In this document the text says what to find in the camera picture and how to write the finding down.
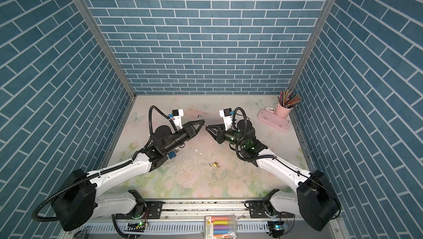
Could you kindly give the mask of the small brass padlock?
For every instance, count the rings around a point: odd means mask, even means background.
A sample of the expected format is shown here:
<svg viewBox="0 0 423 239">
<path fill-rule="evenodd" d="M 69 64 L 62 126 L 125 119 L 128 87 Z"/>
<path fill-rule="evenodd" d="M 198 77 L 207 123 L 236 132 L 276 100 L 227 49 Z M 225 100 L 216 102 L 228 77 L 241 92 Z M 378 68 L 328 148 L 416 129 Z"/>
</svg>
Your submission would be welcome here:
<svg viewBox="0 0 423 239">
<path fill-rule="evenodd" d="M 210 163 L 209 166 L 210 167 L 215 167 L 215 168 L 219 168 L 220 167 L 220 165 L 217 162 Z"/>
</svg>

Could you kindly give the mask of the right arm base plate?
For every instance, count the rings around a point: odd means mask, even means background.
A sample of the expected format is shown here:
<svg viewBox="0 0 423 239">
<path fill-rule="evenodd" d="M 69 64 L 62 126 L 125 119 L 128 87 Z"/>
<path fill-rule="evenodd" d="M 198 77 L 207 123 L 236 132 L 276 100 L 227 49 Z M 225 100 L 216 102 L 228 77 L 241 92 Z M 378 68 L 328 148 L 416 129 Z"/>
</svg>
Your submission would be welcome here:
<svg viewBox="0 0 423 239">
<path fill-rule="evenodd" d="M 293 218 L 294 214 L 277 211 L 270 202 L 264 200 L 247 200 L 244 206 L 249 210 L 250 218 Z"/>
</svg>

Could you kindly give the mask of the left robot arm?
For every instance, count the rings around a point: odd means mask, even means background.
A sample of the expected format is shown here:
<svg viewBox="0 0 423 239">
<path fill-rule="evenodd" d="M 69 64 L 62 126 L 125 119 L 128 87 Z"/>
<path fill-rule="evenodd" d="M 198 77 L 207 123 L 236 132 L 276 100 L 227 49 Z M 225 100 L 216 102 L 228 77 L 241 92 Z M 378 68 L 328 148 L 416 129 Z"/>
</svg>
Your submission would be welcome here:
<svg viewBox="0 0 423 239">
<path fill-rule="evenodd" d="M 175 149 L 194 138 L 204 126 L 204 120 L 189 121 L 177 132 L 160 126 L 150 143 L 134 153 L 132 158 L 98 171 L 73 171 L 62 185 L 64 193 L 52 201 L 52 207 L 64 231 L 72 231 L 91 219 L 107 215 L 126 214 L 143 219 L 147 213 L 144 198 L 134 189 L 107 195 L 111 188 L 139 175 L 161 167 Z"/>
</svg>

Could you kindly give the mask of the blue padlock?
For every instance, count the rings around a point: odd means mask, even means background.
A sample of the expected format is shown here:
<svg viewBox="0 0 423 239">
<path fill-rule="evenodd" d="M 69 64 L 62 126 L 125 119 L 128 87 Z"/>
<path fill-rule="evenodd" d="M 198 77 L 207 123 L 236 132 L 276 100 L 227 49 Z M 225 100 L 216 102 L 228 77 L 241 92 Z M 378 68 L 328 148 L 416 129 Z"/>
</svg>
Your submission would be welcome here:
<svg viewBox="0 0 423 239">
<path fill-rule="evenodd" d="M 171 151 L 171 152 L 169 152 L 169 153 L 167 154 L 167 156 L 168 156 L 168 158 L 169 158 L 169 159 L 173 159 L 173 158 L 175 158 L 175 157 L 176 157 L 176 152 L 175 152 L 175 151 Z"/>
</svg>

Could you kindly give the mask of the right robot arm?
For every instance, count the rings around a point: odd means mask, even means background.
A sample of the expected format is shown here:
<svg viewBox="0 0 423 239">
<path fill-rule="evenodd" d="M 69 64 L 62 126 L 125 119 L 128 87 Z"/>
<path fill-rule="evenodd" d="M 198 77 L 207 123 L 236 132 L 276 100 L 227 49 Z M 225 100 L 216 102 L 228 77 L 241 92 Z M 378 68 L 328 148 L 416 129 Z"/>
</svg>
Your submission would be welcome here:
<svg viewBox="0 0 423 239">
<path fill-rule="evenodd" d="M 225 124 L 209 125 L 206 131 L 219 144 L 228 142 L 235 145 L 234 150 L 240 160 L 273 174 L 295 192 L 291 209 L 282 202 L 287 197 L 281 191 L 271 194 L 268 199 L 271 209 L 299 215 L 316 231 L 323 230 L 339 216 L 341 203 L 328 177 L 319 170 L 303 170 L 277 156 L 256 138 L 250 121 L 239 121 L 235 129 Z"/>
</svg>

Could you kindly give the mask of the large brass padlock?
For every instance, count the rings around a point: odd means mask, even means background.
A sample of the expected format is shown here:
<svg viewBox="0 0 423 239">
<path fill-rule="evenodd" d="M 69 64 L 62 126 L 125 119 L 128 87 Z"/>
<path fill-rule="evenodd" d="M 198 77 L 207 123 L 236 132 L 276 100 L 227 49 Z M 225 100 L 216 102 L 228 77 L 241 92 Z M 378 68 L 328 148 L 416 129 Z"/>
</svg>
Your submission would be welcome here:
<svg viewBox="0 0 423 239">
<path fill-rule="evenodd" d="M 205 125 L 206 122 L 205 122 L 204 118 L 202 117 L 202 115 L 198 115 L 197 118 L 198 118 L 199 121 L 202 122 L 202 125 Z"/>
</svg>

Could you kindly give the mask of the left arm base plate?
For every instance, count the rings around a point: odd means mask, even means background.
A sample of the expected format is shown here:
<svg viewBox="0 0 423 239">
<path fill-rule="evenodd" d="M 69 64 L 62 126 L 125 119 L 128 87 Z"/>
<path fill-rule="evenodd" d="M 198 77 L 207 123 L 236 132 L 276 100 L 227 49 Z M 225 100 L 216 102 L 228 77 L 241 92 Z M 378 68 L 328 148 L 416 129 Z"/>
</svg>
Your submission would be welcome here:
<svg viewBox="0 0 423 239">
<path fill-rule="evenodd" d="M 118 220 L 160 219 L 162 208 L 162 201 L 147 201 L 144 204 L 137 203 L 128 214 L 116 214 L 115 218 Z"/>
</svg>

